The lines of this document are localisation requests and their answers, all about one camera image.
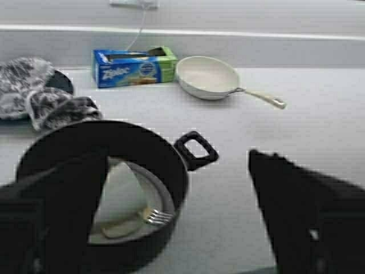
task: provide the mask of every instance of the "gray floral oven mitt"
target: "gray floral oven mitt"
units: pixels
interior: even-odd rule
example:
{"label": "gray floral oven mitt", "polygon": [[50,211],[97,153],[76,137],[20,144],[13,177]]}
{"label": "gray floral oven mitt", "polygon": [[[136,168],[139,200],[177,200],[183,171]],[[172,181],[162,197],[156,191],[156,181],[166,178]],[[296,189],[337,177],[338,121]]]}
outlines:
{"label": "gray floral oven mitt", "polygon": [[31,92],[26,110],[35,130],[55,130],[75,122],[100,120],[98,107],[89,97],[76,97],[58,88]]}
{"label": "gray floral oven mitt", "polygon": [[0,119],[28,116],[27,96],[42,90],[53,75],[52,64],[41,58],[21,57],[0,63]]}

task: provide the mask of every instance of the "power cord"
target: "power cord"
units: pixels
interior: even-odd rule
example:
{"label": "power cord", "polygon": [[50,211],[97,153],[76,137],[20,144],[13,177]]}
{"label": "power cord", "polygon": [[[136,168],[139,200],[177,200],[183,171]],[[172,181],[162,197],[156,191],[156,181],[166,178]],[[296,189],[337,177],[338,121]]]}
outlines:
{"label": "power cord", "polygon": [[150,4],[146,4],[146,3],[141,3],[142,7],[143,7],[143,15],[142,15],[142,22],[141,22],[141,26],[139,28],[139,32],[137,33],[137,36],[134,38],[134,40],[129,44],[129,46],[126,48],[126,50],[130,50],[130,48],[137,42],[139,36],[141,35],[143,28],[144,28],[144,23],[146,20],[146,16],[147,16],[147,11],[149,10],[149,8],[151,7]]}

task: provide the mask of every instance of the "black pot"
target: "black pot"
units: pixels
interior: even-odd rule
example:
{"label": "black pot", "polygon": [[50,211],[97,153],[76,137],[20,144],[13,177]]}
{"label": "black pot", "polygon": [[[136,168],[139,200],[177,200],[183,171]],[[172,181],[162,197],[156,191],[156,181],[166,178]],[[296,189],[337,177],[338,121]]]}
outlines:
{"label": "black pot", "polygon": [[[199,142],[209,155],[196,158],[185,146],[190,140]],[[87,269],[96,273],[117,269],[118,273],[127,273],[146,265],[162,251],[188,192],[188,171],[215,162],[218,153],[197,132],[184,135],[172,146],[154,132],[133,124],[108,120],[84,122],[39,139],[22,158],[17,180],[98,147],[106,148],[111,157],[138,164],[156,175],[169,191],[176,209],[170,223],[147,236],[121,244],[88,245],[84,257]]]}

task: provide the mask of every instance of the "electrical outlet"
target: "electrical outlet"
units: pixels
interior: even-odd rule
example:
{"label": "electrical outlet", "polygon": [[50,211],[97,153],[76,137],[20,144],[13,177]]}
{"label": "electrical outlet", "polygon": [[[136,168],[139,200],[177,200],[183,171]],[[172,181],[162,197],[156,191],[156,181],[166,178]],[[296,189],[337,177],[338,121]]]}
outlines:
{"label": "electrical outlet", "polygon": [[148,6],[150,9],[159,8],[159,0],[109,0],[110,5],[115,6],[133,6],[143,7]]}

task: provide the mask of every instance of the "ziploc box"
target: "ziploc box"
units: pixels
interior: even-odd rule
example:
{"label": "ziploc box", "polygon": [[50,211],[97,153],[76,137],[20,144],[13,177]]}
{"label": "ziploc box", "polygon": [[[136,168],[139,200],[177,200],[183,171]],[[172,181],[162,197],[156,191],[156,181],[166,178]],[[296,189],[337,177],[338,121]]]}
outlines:
{"label": "ziploc box", "polygon": [[177,58],[168,47],[150,51],[94,50],[92,74],[99,88],[172,82]]}

